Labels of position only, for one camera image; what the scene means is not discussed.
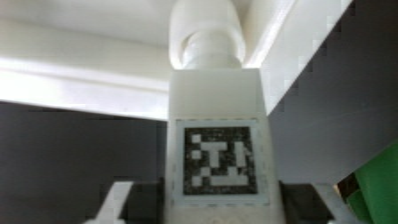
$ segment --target black surface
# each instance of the black surface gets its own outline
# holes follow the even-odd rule
[[[130,191],[122,219],[127,224],[162,223],[164,217],[164,182],[138,182]]]
[[[312,184],[281,184],[287,224],[328,224],[335,220]]]

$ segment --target white pipe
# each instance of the white pipe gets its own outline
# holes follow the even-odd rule
[[[184,69],[242,68],[237,46],[226,32],[205,30],[194,33],[184,51]]]
[[[246,56],[230,0],[180,0],[171,15],[171,63],[177,69],[241,67]]]

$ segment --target green panel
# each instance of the green panel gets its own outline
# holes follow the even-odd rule
[[[398,223],[398,142],[356,172],[376,224]]]
[[[374,224],[372,216],[370,216],[370,210],[365,202],[365,196],[363,191],[358,190],[353,195],[347,198],[347,202],[353,208],[353,211],[358,215],[358,218],[361,221],[365,221],[369,224]]]

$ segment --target gray panel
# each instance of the gray panel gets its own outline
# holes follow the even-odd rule
[[[337,183],[398,138],[397,13],[356,2],[273,112],[287,182]]]

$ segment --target dark gray wall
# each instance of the dark gray wall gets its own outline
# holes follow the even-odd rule
[[[337,183],[398,138],[398,1],[356,1],[271,123],[281,179]]]
[[[157,121],[0,104],[0,223],[82,223],[113,182],[164,176],[164,134]],[[157,218],[150,191],[134,203],[145,223]]]

